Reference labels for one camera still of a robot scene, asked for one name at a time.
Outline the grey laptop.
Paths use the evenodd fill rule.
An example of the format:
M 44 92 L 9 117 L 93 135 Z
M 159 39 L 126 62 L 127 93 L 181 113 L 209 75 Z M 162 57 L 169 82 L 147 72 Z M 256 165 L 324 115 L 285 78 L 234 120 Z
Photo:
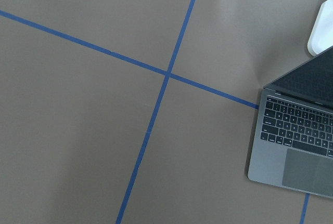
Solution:
M 332 198 L 332 49 L 267 84 L 247 176 Z

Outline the white desk lamp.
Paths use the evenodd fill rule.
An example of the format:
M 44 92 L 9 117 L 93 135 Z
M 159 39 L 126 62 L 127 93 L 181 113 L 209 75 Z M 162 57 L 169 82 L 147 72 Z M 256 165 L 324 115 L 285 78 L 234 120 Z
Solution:
M 312 56 L 332 47 L 332 0 L 321 4 L 307 47 Z

